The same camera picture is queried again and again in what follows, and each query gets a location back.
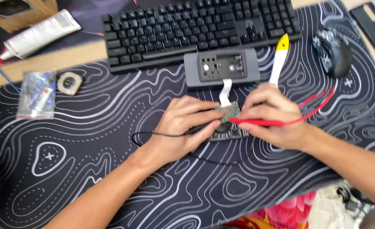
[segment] black mouse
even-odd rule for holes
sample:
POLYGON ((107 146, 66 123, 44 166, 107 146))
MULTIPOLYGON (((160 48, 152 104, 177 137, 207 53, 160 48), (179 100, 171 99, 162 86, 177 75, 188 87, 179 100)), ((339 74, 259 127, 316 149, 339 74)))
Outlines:
POLYGON ((352 53, 343 34, 336 29, 317 30, 313 37, 316 49, 325 72, 333 78, 347 76, 351 68, 352 53))

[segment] black keyboard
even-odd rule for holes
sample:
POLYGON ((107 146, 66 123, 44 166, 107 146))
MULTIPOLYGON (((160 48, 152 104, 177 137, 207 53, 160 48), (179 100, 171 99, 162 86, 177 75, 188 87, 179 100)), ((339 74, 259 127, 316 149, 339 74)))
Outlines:
POLYGON ((197 0, 105 14, 111 72, 168 64, 185 53, 301 38, 291 0, 197 0))

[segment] mouse pad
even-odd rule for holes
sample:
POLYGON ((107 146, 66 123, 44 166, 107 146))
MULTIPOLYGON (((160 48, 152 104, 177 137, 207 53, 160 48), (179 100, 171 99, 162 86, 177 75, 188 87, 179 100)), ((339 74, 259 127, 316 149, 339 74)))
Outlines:
MULTIPOLYGON (((307 121, 375 151, 375 63, 346 8, 325 2, 298 8, 297 17, 303 38, 290 44, 279 89, 300 103, 334 86, 332 99, 307 121), (343 32, 352 48, 353 65, 343 79, 328 78, 312 48, 312 35, 323 26, 343 32)), ((262 82, 271 74, 274 51, 257 50, 262 82)), ((0 87, 0 229, 45 226, 136 150, 130 136, 152 131, 171 98, 218 101, 219 91, 186 92, 183 64, 112 75, 101 61, 67 71, 82 75, 84 83, 76 96, 57 92, 53 120, 15 120, 18 96, 0 87)), ((235 88, 230 100, 242 105, 254 88, 235 88)), ((224 163, 249 157, 222 166, 187 155, 166 165, 139 186, 108 228, 208 228, 340 180, 311 156, 258 138, 204 143, 194 154, 224 163)))

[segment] red probe lead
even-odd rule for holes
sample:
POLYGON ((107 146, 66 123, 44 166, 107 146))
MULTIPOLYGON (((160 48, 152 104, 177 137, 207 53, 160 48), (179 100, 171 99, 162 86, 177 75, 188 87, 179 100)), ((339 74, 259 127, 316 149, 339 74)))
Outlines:
MULTIPOLYGON (((301 104, 299 104, 299 108, 302 108, 312 100, 321 97, 323 94, 326 94, 329 91, 329 89, 323 90, 322 92, 319 92, 317 94, 312 95, 311 97, 307 98, 305 101, 303 101, 301 104)), ((309 114, 301 117, 300 119, 296 119, 290 122, 282 122, 282 121, 274 121, 274 120, 263 120, 263 119, 238 119, 238 118, 231 118, 229 119, 229 122, 231 123, 250 123, 254 125, 259 126, 285 126, 293 123, 297 123, 300 121, 304 121, 307 118, 311 117, 312 115, 316 114, 322 107, 324 107, 327 102, 330 100, 330 98, 334 95, 334 87, 330 90, 330 94, 326 97, 326 99, 312 112, 309 114)))

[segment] circuit board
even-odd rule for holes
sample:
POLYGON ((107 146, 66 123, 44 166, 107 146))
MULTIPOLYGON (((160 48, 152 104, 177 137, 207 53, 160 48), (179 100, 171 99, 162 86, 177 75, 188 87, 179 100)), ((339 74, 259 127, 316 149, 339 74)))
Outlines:
POLYGON ((229 106, 217 107, 215 110, 224 113, 224 117, 220 118, 222 124, 228 123, 230 118, 235 118, 240 113, 240 107, 237 102, 231 102, 229 106))
POLYGON ((241 130, 235 123, 225 123, 220 125, 207 141, 225 141, 237 138, 248 137, 246 130, 241 130))

